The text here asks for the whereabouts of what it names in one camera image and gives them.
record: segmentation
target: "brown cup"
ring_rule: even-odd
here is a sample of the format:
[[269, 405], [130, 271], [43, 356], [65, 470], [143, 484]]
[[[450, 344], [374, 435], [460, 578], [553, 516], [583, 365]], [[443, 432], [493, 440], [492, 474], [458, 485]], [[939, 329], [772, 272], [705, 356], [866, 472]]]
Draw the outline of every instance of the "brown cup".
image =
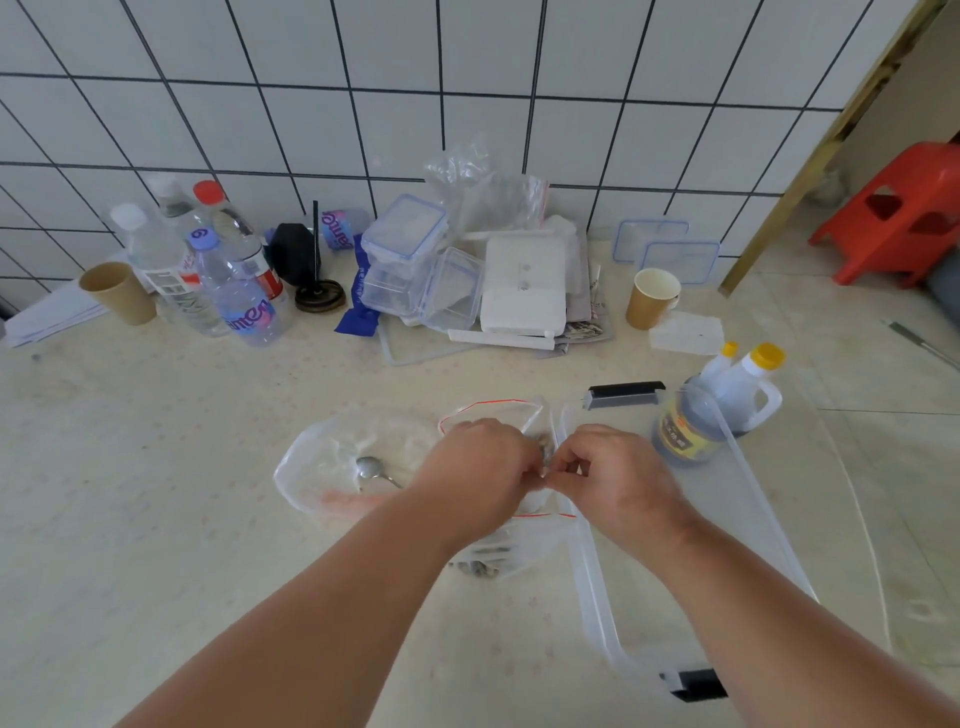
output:
[[645, 331], [657, 325], [660, 316], [680, 300], [680, 281], [660, 268], [644, 268], [634, 276], [627, 303], [627, 323]]
[[156, 305], [127, 263], [101, 263], [80, 276], [78, 284], [125, 324], [139, 326], [156, 316]]

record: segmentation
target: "spoon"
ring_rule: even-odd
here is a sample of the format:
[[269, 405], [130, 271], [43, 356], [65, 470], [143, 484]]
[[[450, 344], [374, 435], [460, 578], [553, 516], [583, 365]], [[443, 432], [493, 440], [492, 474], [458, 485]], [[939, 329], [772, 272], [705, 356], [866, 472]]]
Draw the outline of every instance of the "spoon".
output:
[[357, 458], [357, 474], [360, 475], [362, 480], [372, 480], [375, 477], [382, 477], [384, 480], [392, 482], [397, 488], [403, 488], [402, 485], [384, 473], [383, 463], [380, 461], [380, 458], [373, 457], [372, 455], [364, 455], [363, 457]]

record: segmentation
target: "red stool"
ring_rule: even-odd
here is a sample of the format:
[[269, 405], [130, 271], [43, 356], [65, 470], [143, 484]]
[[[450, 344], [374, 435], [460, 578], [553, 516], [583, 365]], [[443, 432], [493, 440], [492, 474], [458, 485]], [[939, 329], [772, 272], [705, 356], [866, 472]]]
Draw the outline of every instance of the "red stool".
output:
[[847, 262], [840, 285], [864, 272], [908, 273], [921, 280], [960, 238], [960, 145], [914, 144], [884, 167], [810, 237], [830, 237]]

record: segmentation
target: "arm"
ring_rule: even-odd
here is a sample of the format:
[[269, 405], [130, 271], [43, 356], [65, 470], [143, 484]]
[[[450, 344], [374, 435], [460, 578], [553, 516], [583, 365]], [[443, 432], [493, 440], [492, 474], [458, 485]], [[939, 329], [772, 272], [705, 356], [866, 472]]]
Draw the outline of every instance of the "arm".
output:
[[551, 468], [547, 485], [670, 590], [752, 724], [960, 726], [945, 696], [700, 516], [646, 440], [585, 425]]
[[444, 565], [513, 515], [541, 485], [540, 468], [537, 444], [513, 427], [459, 425], [409, 488], [207, 645], [119, 726], [364, 725]]

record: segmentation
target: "floor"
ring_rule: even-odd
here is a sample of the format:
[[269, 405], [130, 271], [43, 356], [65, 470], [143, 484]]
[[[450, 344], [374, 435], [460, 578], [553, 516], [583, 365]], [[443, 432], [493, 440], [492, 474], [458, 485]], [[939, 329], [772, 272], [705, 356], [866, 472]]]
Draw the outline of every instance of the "floor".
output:
[[960, 332], [923, 290], [830, 276], [803, 207], [733, 293], [782, 344], [827, 425], [876, 552], [894, 652], [960, 699], [960, 373], [895, 334], [895, 320], [960, 359]]

